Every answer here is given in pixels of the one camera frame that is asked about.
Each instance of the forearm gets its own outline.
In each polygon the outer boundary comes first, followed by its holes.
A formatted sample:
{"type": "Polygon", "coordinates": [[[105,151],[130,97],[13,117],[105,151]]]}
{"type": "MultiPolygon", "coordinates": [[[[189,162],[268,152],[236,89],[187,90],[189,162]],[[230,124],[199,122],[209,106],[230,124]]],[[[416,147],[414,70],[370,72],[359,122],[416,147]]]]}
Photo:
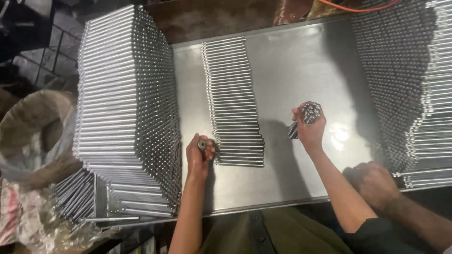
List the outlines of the forearm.
{"type": "Polygon", "coordinates": [[[169,254],[194,254],[202,242],[202,206],[205,180],[188,176],[169,254]]]}
{"type": "Polygon", "coordinates": [[[375,212],[337,170],[323,150],[309,155],[325,185],[334,213],[346,233],[356,232],[369,218],[377,218],[375,212]]]}
{"type": "Polygon", "coordinates": [[[440,252],[452,245],[452,222],[402,194],[383,209],[383,214],[415,231],[440,252]]]}

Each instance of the hand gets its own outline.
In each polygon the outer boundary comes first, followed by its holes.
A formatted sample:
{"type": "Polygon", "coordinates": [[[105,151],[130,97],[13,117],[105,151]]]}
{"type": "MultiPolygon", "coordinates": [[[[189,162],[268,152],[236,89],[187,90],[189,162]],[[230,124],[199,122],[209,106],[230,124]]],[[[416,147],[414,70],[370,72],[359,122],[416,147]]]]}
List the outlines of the hand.
{"type": "Polygon", "coordinates": [[[187,146],[186,152],[188,161],[187,179],[194,177],[206,180],[209,172],[209,161],[213,159],[213,155],[215,154],[215,148],[213,147],[212,141],[206,136],[200,136],[196,133],[190,144],[187,146]],[[198,141],[200,138],[206,140],[207,144],[207,148],[202,152],[198,148],[198,141]]]}
{"type": "Polygon", "coordinates": [[[313,124],[306,124],[305,117],[301,111],[302,103],[298,108],[292,108],[293,121],[297,121],[298,139],[300,139],[309,156],[323,151],[322,138],[325,131],[326,119],[320,110],[320,117],[313,124]]]}
{"type": "Polygon", "coordinates": [[[375,161],[356,166],[350,180],[362,198],[380,212],[402,195],[389,171],[375,161]]]}

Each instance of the dark shirt sleeve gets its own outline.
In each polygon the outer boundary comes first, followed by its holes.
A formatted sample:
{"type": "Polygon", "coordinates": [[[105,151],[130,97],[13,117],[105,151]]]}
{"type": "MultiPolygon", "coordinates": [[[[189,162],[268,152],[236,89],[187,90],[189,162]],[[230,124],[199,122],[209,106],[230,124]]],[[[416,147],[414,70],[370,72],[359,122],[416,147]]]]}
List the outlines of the dark shirt sleeve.
{"type": "Polygon", "coordinates": [[[347,245],[355,254],[422,254],[402,243],[392,223],[381,218],[367,219],[354,234],[347,234],[347,245]]]}

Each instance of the orange cable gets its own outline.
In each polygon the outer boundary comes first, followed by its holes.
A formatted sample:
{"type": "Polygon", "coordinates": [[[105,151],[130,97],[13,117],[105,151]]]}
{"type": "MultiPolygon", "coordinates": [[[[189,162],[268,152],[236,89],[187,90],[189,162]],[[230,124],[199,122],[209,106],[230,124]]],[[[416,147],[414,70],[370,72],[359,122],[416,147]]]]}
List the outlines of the orange cable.
{"type": "Polygon", "coordinates": [[[375,10],[386,9],[386,8],[388,8],[388,7],[390,7],[390,6],[395,5],[395,4],[398,3],[400,0],[393,0],[393,1],[391,1],[390,3],[388,3],[388,4],[385,5],[385,6],[380,6],[380,7],[371,8],[371,9],[351,9],[351,8],[343,7],[343,6],[340,6],[340,5],[337,5],[337,4],[333,4],[333,3],[329,2],[328,0],[317,0],[317,1],[322,2],[322,3],[324,3],[324,4],[327,4],[327,5],[331,5],[331,6],[333,6],[333,7],[338,8],[338,9],[346,10],[346,11],[351,11],[351,12],[367,12],[367,11],[375,11],[375,10]]]}

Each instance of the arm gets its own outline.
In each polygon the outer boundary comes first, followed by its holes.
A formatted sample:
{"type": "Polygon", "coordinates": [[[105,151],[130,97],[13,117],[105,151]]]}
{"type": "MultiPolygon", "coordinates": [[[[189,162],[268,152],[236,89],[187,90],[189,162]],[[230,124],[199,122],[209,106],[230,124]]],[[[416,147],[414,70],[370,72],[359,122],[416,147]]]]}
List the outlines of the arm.
{"type": "Polygon", "coordinates": [[[382,215],[416,232],[437,251],[452,245],[452,222],[401,194],[387,169],[371,161],[355,168],[351,179],[361,196],[382,215]]]}
{"type": "Polygon", "coordinates": [[[326,124],[323,112],[317,121],[307,125],[301,112],[303,106],[292,109],[293,120],[298,124],[298,137],[325,185],[340,225],[346,233],[354,233],[367,219],[377,216],[323,151],[322,137],[326,124]]]}
{"type": "Polygon", "coordinates": [[[194,254],[201,247],[202,205],[209,161],[213,159],[215,148],[211,141],[207,141],[207,149],[201,152],[198,149],[199,138],[207,140],[206,136],[196,133],[186,149],[188,173],[169,254],[194,254]]]}

